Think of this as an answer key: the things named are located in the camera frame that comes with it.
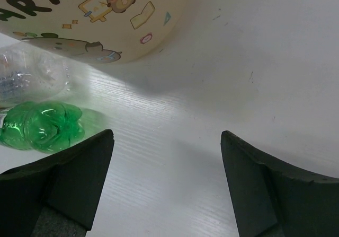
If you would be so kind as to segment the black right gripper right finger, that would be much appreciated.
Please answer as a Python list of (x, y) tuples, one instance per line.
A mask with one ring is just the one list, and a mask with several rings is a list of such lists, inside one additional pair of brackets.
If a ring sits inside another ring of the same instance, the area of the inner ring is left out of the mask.
[(338, 236), (338, 179), (296, 167), (221, 134), (239, 236)]

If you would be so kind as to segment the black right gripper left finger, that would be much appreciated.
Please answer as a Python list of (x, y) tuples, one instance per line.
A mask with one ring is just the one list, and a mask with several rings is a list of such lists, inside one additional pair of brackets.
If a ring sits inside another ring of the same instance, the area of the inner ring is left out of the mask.
[(85, 236), (92, 229), (114, 147), (106, 129), (1, 173), (1, 236)]

